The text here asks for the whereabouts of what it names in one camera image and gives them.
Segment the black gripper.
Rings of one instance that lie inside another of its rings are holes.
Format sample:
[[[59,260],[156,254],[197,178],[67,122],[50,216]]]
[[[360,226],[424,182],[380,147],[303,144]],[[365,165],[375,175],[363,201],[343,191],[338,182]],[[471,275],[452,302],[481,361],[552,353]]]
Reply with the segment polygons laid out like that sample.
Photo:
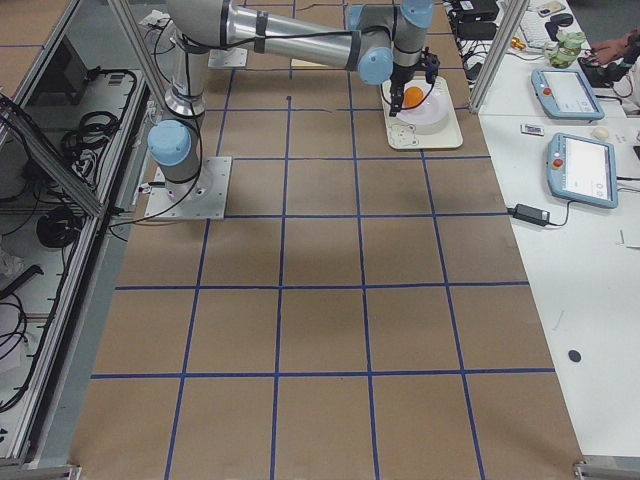
[[[414,52],[393,48],[393,71],[390,77],[389,116],[396,117],[403,109],[404,86],[422,72],[428,84],[434,84],[439,74],[440,60],[428,47]]]

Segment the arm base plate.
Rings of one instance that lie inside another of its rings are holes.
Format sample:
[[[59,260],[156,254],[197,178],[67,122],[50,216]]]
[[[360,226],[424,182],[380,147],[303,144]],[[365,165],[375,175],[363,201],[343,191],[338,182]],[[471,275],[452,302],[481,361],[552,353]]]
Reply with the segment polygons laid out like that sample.
[[[208,67],[214,70],[244,68],[247,64],[248,51],[234,47],[228,50],[211,50]]]
[[[223,220],[231,170],[231,157],[206,157],[198,180],[178,185],[166,182],[157,167],[154,181],[161,185],[151,187],[144,216],[152,221]]]

